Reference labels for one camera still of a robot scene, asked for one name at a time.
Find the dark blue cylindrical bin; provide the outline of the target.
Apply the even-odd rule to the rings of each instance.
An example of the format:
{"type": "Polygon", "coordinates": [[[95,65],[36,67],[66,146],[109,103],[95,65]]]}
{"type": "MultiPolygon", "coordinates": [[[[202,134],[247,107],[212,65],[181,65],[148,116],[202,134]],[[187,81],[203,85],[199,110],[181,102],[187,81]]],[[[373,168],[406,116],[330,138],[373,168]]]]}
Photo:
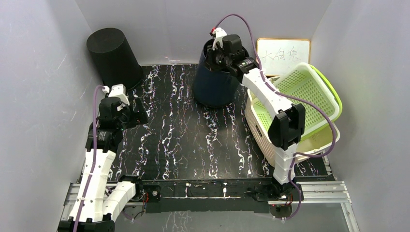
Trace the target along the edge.
{"type": "MultiPolygon", "coordinates": [[[[211,44],[212,40],[207,41],[203,46],[194,78],[193,96],[200,104],[219,108],[234,101],[238,86],[242,83],[243,75],[231,75],[229,72],[214,72],[208,69],[208,45],[211,44]]],[[[256,67],[255,60],[250,56],[242,64],[244,74],[256,67]]]]}

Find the large black plastic bucket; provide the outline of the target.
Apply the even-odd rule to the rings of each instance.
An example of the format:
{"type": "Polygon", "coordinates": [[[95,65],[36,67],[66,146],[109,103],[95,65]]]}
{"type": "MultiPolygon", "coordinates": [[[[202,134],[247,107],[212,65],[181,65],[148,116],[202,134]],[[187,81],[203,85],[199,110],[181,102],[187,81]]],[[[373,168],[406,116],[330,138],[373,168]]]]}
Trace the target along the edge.
{"type": "Polygon", "coordinates": [[[142,67],[123,31],[117,28],[97,30],[88,37],[86,47],[105,86],[123,84],[126,89],[132,89],[142,82],[142,67]]]}

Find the green perforated plastic basket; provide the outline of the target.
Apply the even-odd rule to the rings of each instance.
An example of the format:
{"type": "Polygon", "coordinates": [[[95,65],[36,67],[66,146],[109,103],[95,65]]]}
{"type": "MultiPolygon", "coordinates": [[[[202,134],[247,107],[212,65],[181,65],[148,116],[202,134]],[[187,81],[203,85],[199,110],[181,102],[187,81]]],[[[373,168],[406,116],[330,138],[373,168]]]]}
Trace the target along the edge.
{"type": "MultiPolygon", "coordinates": [[[[336,90],[318,69],[308,63],[300,62],[290,71],[270,81],[281,93],[316,105],[332,122],[342,113],[342,101],[336,90]]],[[[302,104],[306,110],[305,133],[301,137],[303,141],[323,130],[328,123],[312,106],[302,104]]]]}

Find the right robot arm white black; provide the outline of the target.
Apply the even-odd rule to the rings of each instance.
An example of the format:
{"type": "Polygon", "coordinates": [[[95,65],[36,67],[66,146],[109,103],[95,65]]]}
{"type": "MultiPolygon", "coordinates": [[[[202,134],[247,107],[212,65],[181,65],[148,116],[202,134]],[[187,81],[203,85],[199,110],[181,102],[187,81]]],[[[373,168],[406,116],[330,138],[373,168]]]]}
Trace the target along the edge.
{"type": "Polygon", "coordinates": [[[267,132],[275,152],[272,193],[276,199],[285,200],[296,187],[294,160],[305,131],[305,107],[280,95],[265,77],[260,59],[247,54],[239,35],[227,34],[222,28],[213,29],[210,34],[213,43],[207,47],[206,67],[228,71],[259,99],[272,119],[267,132]]]}

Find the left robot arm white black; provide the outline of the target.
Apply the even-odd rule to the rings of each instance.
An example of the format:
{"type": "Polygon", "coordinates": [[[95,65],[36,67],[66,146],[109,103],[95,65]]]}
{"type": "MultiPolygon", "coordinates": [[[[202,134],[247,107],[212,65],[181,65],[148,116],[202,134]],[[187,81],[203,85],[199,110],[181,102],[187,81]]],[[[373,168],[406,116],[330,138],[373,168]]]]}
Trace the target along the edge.
{"type": "Polygon", "coordinates": [[[115,188],[106,192],[111,165],[123,131],[148,122],[140,98],[129,104],[120,97],[106,97],[93,110],[85,145],[86,160],[79,192],[67,219],[59,222],[59,232],[113,232],[115,221],[129,200],[139,201],[145,189],[137,175],[123,175],[115,188]]]}

